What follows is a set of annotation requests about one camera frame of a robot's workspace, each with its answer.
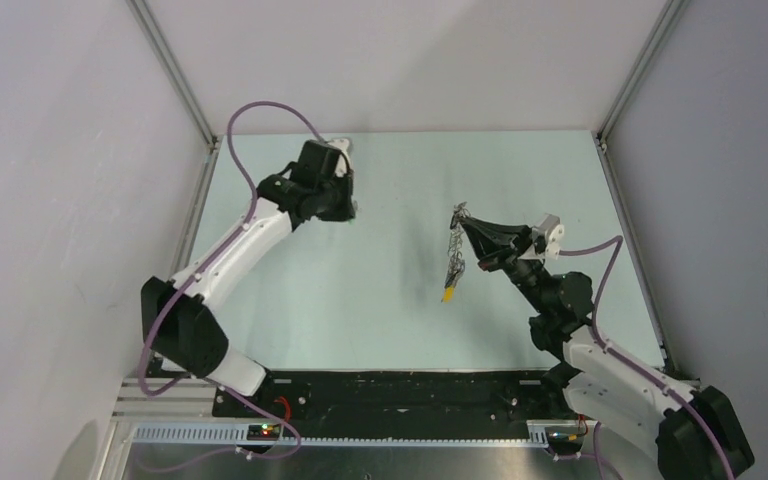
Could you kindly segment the large metal key ring disc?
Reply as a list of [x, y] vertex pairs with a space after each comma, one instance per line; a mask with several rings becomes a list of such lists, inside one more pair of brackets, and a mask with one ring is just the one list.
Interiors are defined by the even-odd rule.
[[464, 230], [461, 221], [469, 216], [466, 205], [466, 202], [461, 202], [456, 204], [453, 208], [449, 224], [449, 242], [447, 250], [449, 260], [444, 283], [444, 292], [452, 293], [465, 271], [465, 260], [463, 259], [462, 252]]

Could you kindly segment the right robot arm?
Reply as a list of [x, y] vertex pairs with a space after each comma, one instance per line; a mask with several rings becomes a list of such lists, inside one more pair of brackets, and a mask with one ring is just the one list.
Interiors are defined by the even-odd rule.
[[584, 273], [552, 274], [549, 259], [620, 251], [617, 235], [597, 246], [564, 250], [565, 227], [554, 215], [538, 225], [502, 225], [455, 213], [450, 222], [452, 293], [467, 239], [485, 272], [503, 273], [535, 310], [534, 346], [558, 361], [542, 379], [543, 409], [575, 412], [636, 446], [664, 479], [735, 479], [756, 462], [730, 399], [713, 386], [694, 387], [646, 364], [607, 335], [597, 320], [607, 281]]

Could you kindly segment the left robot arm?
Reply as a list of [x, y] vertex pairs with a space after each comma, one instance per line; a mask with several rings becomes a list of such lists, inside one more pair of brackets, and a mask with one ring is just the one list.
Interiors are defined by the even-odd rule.
[[276, 403], [268, 370], [232, 346], [217, 320], [238, 283], [303, 223], [348, 222], [356, 216], [354, 169], [347, 138], [308, 140], [297, 160], [260, 181], [245, 213], [199, 259], [170, 279], [142, 286], [144, 344], [184, 372], [238, 393], [252, 416]]

